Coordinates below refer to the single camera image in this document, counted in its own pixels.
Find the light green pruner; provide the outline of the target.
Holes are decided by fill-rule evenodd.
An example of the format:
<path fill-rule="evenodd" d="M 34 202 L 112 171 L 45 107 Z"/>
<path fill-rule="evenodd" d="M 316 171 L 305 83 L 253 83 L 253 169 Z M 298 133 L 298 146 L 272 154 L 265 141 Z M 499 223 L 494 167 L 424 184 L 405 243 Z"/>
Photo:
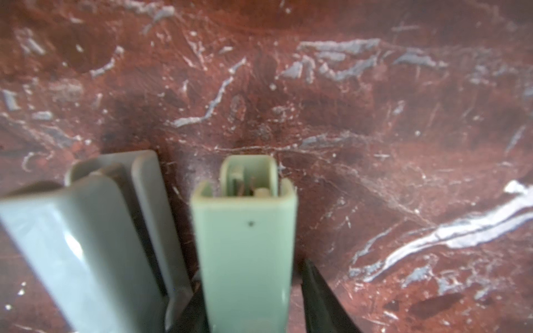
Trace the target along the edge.
<path fill-rule="evenodd" d="M 269 155 L 231 155 L 190 199 L 211 332 L 284 332 L 298 197 Z"/>

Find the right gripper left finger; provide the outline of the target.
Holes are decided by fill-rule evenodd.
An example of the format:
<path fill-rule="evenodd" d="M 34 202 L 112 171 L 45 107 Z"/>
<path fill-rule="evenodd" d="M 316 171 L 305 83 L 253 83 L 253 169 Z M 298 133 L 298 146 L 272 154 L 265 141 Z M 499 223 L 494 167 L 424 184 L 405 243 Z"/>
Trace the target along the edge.
<path fill-rule="evenodd" d="M 168 333 L 209 333 L 208 316 L 202 287 L 194 293 L 179 318 L 167 330 Z"/>

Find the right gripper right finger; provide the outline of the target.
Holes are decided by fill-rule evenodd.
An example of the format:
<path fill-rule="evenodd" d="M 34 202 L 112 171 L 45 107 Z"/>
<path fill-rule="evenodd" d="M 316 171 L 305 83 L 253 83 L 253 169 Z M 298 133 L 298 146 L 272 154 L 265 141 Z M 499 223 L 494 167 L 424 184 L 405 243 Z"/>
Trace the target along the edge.
<path fill-rule="evenodd" d="M 310 259 L 302 263 L 301 277 L 306 332 L 362 332 Z"/>

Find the grey pruner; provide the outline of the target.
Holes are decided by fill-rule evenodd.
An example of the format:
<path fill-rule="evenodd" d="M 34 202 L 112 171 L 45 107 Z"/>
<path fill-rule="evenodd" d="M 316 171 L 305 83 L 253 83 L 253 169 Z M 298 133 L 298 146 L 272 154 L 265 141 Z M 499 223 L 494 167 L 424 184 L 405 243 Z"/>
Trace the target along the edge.
<path fill-rule="evenodd" d="M 192 287 L 156 152 L 100 155 L 1 198 L 1 223 L 77 332 L 168 332 Z"/>

